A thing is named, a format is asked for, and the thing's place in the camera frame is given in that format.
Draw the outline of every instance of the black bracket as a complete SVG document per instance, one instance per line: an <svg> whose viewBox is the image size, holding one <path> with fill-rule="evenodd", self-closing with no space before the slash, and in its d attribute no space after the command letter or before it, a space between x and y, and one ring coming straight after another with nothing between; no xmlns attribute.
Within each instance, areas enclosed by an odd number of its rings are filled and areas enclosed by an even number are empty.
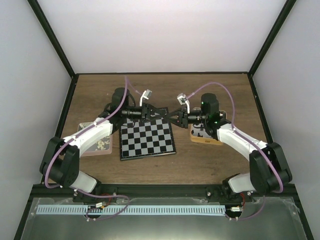
<svg viewBox="0 0 320 240"><path fill-rule="evenodd" d="M52 158L64 143L63 139L56 136L50 139L40 165L40 173L44 176ZM62 160L57 157L50 170L49 178L62 187L68 188L79 175L80 151L76 146L68 145L60 155L64 155L64 158Z"/></svg>
<svg viewBox="0 0 320 240"><path fill-rule="evenodd" d="M262 151L270 159L283 185L288 184L292 180L292 174L281 146L273 142L263 148ZM279 189L280 186L276 176L269 168L264 157L257 150L249 155L249 165L250 180L258 193L265 195Z"/></svg>

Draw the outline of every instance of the black square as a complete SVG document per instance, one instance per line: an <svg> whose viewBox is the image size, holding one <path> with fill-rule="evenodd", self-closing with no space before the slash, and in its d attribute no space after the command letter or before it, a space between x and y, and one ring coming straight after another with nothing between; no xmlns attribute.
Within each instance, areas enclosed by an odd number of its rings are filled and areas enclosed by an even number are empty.
<svg viewBox="0 0 320 240"><path fill-rule="evenodd" d="M129 156L129 151L123 151L122 152L123 157L128 157Z"/></svg>
<svg viewBox="0 0 320 240"><path fill-rule="evenodd" d="M161 146L160 147L160 151L163 152L163 153L166 152L167 151L167 147L166 146Z"/></svg>
<svg viewBox="0 0 320 240"><path fill-rule="evenodd" d="M155 150L152 147L148 148L148 154L153 154L155 153Z"/></svg>
<svg viewBox="0 0 320 240"><path fill-rule="evenodd" d="M141 155L141 154L142 154L141 149L136 149L135 150L135 155Z"/></svg>
<svg viewBox="0 0 320 240"><path fill-rule="evenodd" d="M172 142L171 142L171 140L169 139L169 140L165 140L165 145L171 145L172 144Z"/></svg>
<svg viewBox="0 0 320 240"><path fill-rule="evenodd" d="M134 122L130 122L130 123L127 123L126 126L127 126L128 129L132 129L135 126L135 123Z"/></svg>
<svg viewBox="0 0 320 240"><path fill-rule="evenodd" d="M134 144L129 144L129 150L135 150L135 145Z"/></svg>

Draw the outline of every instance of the chessboard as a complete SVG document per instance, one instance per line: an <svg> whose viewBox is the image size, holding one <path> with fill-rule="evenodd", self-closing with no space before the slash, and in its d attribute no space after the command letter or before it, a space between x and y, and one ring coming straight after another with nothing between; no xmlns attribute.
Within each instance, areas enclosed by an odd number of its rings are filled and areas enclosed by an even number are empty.
<svg viewBox="0 0 320 240"><path fill-rule="evenodd" d="M167 113L168 109L157 111L153 116ZM127 118L119 136L122 161L177 153L171 124L163 118L150 122L133 122Z"/></svg>

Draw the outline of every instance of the white wall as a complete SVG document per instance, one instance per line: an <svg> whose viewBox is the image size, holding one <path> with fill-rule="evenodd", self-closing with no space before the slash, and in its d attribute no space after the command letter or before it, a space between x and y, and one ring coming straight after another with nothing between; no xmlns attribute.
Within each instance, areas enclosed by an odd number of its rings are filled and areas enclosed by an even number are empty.
<svg viewBox="0 0 320 240"><path fill-rule="evenodd" d="M0 238L12 240L70 77L26 0L0 1Z"/></svg>
<svg viewBox="0 0 320 240"><path fill-rule="evenodd" d="M285 0L39 0L76 73L248 71Z"/></svg>
<svg viewBox="0 0 320 240"><path fill-rule="evenodd" d="M320 239L320 1L297 1L254 75L314 239Z"/></svg>

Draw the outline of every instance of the white square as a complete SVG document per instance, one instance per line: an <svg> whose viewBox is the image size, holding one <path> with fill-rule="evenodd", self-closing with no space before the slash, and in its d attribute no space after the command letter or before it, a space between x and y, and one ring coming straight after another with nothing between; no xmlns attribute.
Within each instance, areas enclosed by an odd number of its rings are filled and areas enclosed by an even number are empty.
<svg viewBox="0 0 320 240"><path fill-rule="evenodd" d="M154 147L154 143L149 141L146 143L147 148L153 148Z"/></svg>
<svg viewBox="0 0 320 240"><path fill-rule="evenodd" d="M127 139L128 139L128 134L123 134L123 135L121 135L121 139L122 139L122 140L127 140Z"/></svg>
<svg viewBox="0 0 320 240"><path fill-rule="evenodd" d="M141 143L146 143L147 142L147 138L146 137L140 137L140 142Z"/></svg>
<svg viewBox="0 0 320 240"><path fill-rule="evenodd" d="M134 139L128 139L128 144L135 144L135 140Z"/></svg>
<svg viewBox="0 0 320 240"><path fill-rule="evenodd" d="M164 124L162 124L162 126L163 126L163 129L168 129L169 128L169 124L168 123L164 123Z"/></svg>
<svg viewBox="0 0 320 240"><path fill-rule="evenodd" d="M165 140L160 140L159 141L159 145L160 145L160 147L165 146L166 145L166 141Z"/></svg>
<svg viewBox="0 0 320 240"><path fill-rule="evenodd" d="M160 153L160 147L159 146L155 146L154 148L154 153L157 154L157 153Z"/></svg>
<svg viewBox="0 0 320 240"><path fill-rule="evenodd" d="M171 136L170 136L170 134L166 134L166 135L164 135L164 140L171 140Z"/></svg>
<svg viewBox="0 0 320 240"><path fill-rule="evenodd" d="M122 145L122 151L128 151L129 145Z"/></svg>
<svg viewBox="0 0 320 240"><path fill-rule="evenodd" d="M136 150L129 150L129 157L135 156Z"/></svg>
<svg viewBox="0 0 320 240"><path fill-rule="evenodd" d="M141 149L141 154L142 155L148 154L148 149L147 148L142 148Z"/></svg>
<svg viewBox="0 0 320 240"><path fill-rule="evenodd" d="M168 146L166 146L166 150L167 150L168 152L172 152L172 151L174 150L174 148L173 148L172 145L168 145Z"/></svg>
<svg viewBox="0 0 320 240"><path fill-rule="evenodd" d="M134 129L132 127L128 128L128 134L133 134L134 133Z"/></svg>
<svg viewBox="0 0 320 240"><path fill-rule="evenodd" d="M158 135L164 135L164 134L165 132L162 129L158 130Z"/></svg>
<svg viewBox="0 0 320 240"><path fill-rule="evenodd" d="M158 136L152 136L152 141L159 141L159 137Z"/></svg>
<svg viewBox="0 0 320 240"><path fill-rule="evenodd" d="M156 123L157 125L162 125L162 119L157 119L157 120L155 120L155 123Z"/></svg>

